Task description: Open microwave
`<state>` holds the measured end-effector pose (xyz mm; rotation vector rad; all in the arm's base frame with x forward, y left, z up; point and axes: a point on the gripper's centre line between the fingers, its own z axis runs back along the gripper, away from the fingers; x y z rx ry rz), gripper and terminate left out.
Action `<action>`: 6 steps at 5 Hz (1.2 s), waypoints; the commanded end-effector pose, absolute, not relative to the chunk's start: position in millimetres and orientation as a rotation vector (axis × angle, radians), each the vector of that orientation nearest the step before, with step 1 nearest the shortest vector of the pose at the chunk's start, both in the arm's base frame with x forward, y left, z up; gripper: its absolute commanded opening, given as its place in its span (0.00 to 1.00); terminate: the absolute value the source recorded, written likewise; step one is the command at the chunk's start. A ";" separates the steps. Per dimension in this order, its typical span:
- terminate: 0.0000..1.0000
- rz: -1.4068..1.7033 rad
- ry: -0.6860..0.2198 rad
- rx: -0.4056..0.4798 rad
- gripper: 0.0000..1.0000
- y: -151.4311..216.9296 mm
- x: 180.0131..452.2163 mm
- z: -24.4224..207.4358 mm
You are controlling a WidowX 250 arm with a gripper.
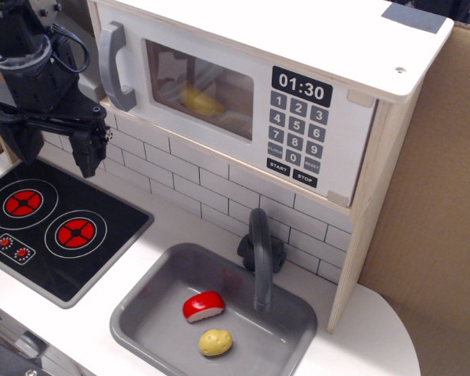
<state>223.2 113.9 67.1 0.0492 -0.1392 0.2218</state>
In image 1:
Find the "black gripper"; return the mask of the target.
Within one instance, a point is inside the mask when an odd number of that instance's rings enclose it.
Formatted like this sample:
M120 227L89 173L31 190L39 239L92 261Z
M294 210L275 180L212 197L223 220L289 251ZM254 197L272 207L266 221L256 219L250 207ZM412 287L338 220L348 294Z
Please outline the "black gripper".
M42 37L24 56L0 54L0 136L31 165L42 147L41 131L68 136L76 165L91 178L106 158L106 111L84 96L66 37Z

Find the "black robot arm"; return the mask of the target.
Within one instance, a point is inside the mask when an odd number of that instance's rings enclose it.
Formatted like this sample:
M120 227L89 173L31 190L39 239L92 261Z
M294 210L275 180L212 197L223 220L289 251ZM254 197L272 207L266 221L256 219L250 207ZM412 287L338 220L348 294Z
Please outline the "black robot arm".
M94 176L106 157L107 112L78 87L90 64L75 62L70 43L83 45L57 23L57 1L0 1L0 136L23 162L31 164L44 145L43 132L70 140L76 165Z

